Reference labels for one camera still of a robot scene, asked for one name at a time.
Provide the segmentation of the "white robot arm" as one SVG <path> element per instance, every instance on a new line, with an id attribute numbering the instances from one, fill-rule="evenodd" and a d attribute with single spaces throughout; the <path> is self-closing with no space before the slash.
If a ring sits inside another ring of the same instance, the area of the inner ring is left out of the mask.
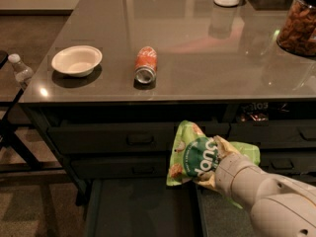
<path id="1" fill-rule="evenodd" d="M 225 139 L 214 141 L 219 165 L 202 186 L 240 204 L 257 237 L 316 237 L 316 187 L 267 173 Z"/>

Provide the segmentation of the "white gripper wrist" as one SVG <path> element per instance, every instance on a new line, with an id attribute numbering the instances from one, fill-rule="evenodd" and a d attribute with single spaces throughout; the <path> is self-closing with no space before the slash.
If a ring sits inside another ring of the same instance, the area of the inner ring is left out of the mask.
<path id="1" fill-rule="evenodd" d="M 264 182 L 272 176 L 253 164 L 250 159 L 239 154 L 239 151 L 227 140 L 216 135 L 213 137 L 218 158 L 223 159 L 215 173 L 202 174 L 194 182 L 208 190 L 218 191 L 227 198 L 240 204 L 244 209 L 254 206 L 269 208 L 273 203 L 272 192 L 264 191 Z"/>

